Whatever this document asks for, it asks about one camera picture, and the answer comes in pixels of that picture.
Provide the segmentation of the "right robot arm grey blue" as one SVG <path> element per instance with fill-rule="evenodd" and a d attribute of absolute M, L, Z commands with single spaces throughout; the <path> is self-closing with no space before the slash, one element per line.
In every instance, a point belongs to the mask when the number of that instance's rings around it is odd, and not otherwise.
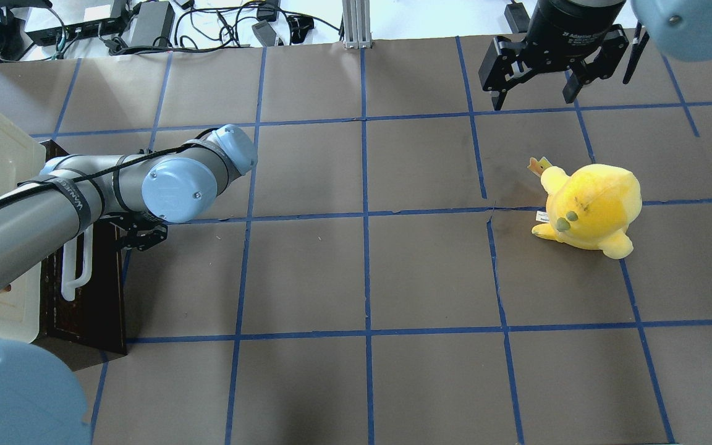
<path fill-rule="evenodd" d="M 712 59 L 712 1 L 633 1 L 633 38 L 616 22 L 622 1 L 539 1 L 521 41 L 495 36 L 478 69 L 494 110 L 511 88 L 540 74 L 568 72 L 562 95 L 573 103 L 596 79 L 611 78 L 630 51 L 624 83 L 630 82 L 647 43 L 685 62 Z"/>

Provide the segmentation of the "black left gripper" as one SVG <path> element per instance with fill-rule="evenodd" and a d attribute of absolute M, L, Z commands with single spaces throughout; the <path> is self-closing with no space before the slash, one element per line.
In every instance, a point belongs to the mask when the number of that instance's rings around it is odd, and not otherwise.
<path fill-rule="evenodd" d="M 149 214 L 145 212 L 121 212 L 103 215 L 103 222 L 113 224 L 125 235 L 116 240 L 116 250 L 138 250 L 144 252 L 164 242 L 169 235 L 169 226 L 153 226 Z"/>

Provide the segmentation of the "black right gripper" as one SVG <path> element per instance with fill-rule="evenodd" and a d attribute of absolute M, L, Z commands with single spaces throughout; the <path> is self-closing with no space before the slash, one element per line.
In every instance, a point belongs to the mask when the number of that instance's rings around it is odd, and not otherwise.
<path fill-rule="evenodd" d="M 539 1 L 520 41 L 495 36 L 478 69 L 494 111 L 507 93 L 540 74 L 570 72 L 562 95 L 573 104 L 582 88 L 611 78 L 629 46 L 615 22 L 624 1 Z"/>

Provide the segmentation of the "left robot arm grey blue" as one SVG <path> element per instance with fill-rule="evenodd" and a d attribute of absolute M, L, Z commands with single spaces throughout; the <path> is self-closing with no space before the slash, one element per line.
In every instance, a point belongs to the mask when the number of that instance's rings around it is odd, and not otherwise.
<path fill-rule="evenodd" d="M 150 154 L 47 161 L 0 196 L 0 291 L 57 250 L 74 259 L 77 238 L 99 220 L 122 219 L 128 250 L 155 245 L 167 223 L 195 219 L 258 159 L 253 139 L 229 124 Z M 59 357 L 0 338 L 0 444 L 90 444 L 85 412 L 85 392 Z"/>

